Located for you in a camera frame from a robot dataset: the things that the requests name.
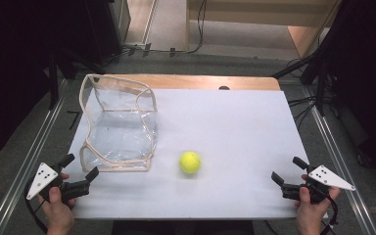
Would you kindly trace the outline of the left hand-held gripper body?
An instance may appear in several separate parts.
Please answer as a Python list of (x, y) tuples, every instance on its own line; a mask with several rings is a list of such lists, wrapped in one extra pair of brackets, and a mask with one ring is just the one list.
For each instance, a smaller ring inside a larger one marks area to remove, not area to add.
[(70, 199), (88, 195), (89, 186), (90, 181), (88, 179), (73, 183), (65, 182), (59, 169), (41, 163), (25, 198), (30, 201), (35, 196), (40, 195), (44, 200), (49, 201), (49, 190), (52, 187), (58, 187), (61, 190), (62, 201), (67, 203)]

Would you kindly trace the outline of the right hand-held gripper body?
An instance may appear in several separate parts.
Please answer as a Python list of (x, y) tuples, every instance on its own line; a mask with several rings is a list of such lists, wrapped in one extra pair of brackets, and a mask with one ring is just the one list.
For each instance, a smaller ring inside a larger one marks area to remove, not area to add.
[(319, 204), (329, 196), (329, 189), (336, 187), (340, 189), (354, 191), (355, 187), (342, 177), (331, 171), (324, 165), (318, 167), (303, 166), (306, 170), (307, 179), (304, 184), (293, 185), (285, 183), (280, 179), (282, 197), (291, 200), (300, 200), (300, 189), (305, 187), (309, 190), (310, 202)]

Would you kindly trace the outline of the clear plastic bag beige trim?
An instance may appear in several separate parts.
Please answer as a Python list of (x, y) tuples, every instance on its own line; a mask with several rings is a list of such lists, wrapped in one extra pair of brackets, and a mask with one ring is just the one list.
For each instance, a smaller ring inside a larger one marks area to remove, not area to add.
[(83, 170), (147, 171), (158, 142), (157, 102), (145, 83), (88, 74), (79, 105), (87, 127), (79, 150)]

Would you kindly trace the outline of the yellow tennis ball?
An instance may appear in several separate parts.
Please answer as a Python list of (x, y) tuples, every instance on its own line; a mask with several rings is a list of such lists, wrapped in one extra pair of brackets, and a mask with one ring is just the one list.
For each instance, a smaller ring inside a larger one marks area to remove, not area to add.
[(200, 156), (192, 151), (185, 152), (179, 159), (179, 166), (185, 173), (195, 173), (201, 167)]

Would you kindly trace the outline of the person's left hand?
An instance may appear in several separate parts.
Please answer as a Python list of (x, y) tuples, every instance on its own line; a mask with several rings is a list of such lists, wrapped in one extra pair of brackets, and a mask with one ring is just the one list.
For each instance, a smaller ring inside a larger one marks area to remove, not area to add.
[(49, 199), (50, 202), (40, 199), (47, 218), (46, 235), (70, 235), (74, 226), (74, 215), (71, 209), (75, 206), (75, 199), (64, 204), (58, 187), (52, 187), (49, 190)]

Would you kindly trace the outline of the person's right hand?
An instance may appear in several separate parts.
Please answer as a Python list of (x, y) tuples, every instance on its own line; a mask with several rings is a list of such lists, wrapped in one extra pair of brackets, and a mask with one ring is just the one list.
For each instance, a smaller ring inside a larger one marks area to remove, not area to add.
[(321, 220), (327, 213), (331, 202), (328, 199), (319, 204), (310, 202), (309, 190), (300, 189), (300, 199), (295, 202), (297, 208), (297, 228), (300, 235), (320, 235)]

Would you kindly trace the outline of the black floor tape mark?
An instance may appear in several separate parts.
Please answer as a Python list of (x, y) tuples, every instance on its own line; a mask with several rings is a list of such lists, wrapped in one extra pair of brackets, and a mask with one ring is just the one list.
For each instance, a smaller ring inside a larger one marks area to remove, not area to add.
[(67, 114), (73, 115), (73, 120), (69, 127), (69, 130), (72, 130), (74, 128), (74, 125), (76, 124), (77, 119), (80, 116), (80, 111), (67, 111)]

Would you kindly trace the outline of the white table sheet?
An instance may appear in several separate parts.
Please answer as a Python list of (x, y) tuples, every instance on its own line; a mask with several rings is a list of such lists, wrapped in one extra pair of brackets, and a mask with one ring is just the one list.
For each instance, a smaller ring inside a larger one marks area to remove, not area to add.
[[(73, 212), (86, 219), (291, 218), (294, 203), (271, 179), (301, 183), (306, 157), (281, 91), (158, 89), (159, 141), (149, 170), (102, 172)], [(179, 159), (201, 158), (195, 173)]]

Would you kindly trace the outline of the black tripod stand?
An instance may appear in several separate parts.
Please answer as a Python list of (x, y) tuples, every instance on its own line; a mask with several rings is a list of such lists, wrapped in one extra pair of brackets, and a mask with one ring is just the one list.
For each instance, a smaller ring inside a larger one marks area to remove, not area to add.
[(301, 84), (311, 85), (314, 80), (317, 79), (317, 93), (315, 95), (314, 105), (322, 116), (324, 116), (323, 98), (327, 77), (327, 51), (332, 41), (330, 33), (331, 31), (325, 35), (318, 48), (309, 56), (292, 63), (290, 66), (272, 75), (272, 77), (279, 79), (292, 71), (305, 67), (300, 78)]

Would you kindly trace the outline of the dark cabinet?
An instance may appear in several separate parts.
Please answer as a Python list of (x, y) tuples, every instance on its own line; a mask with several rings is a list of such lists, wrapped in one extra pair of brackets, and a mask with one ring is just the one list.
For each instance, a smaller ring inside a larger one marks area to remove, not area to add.
[(122, 51), (119, 31), (122, 0), (84, 0), (95, 41), (95, 62), (103, 64)]

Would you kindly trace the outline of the light wooden furniture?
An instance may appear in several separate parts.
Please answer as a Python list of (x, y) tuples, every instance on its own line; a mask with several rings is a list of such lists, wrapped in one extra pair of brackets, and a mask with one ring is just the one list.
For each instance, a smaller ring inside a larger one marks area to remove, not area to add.
[(331, 26), (343, 0), (207, 0), (212, 22), (286, 25), (301, 58)]

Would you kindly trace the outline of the aluminium floor rail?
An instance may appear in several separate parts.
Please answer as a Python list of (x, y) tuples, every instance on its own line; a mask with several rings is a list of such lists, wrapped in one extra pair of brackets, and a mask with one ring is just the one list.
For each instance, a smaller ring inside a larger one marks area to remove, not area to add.
[(324, 99), (318, 98), (308, 86), (303, 87), (303, 92), (309, 97), (309, 101), (313, 105), (311, 111), (312, 115), (326, 145), (328, 156), (331, 159), (336, 172), (345, 180), (348, 180), (348, 182), (356, 188), (355, 191), (346, 191), (344, 195), (349, 201), (350, 207), (352, 208), (352, 212), (354, 213), (362, 234), (376, 235), (376, 226), (371, 217), (369, 208), (358, 191), (353, 175), (345, 162), (344, 155), (342, 154), (336, 138), (331, 131), (325, 113), (322, 111), (321, 107)]
[(63, 79), (58, 88), (60, 95), (59, 100), (51, 110), (46, 112), (45, 119), (40, 122), (34, 140), (31, 143), (27, 154), (23, 157), (23, 162), (13, 177), (11, 187), (0, 204), (0, 235), (2, 235), (5, 230), (19, 200), (24, 200), (24, 187), (33, 172), (48, 135), (58, 117), (61, 107), (64, 104), (66, 92), (69, 88), (70, 83), (66, 79)]

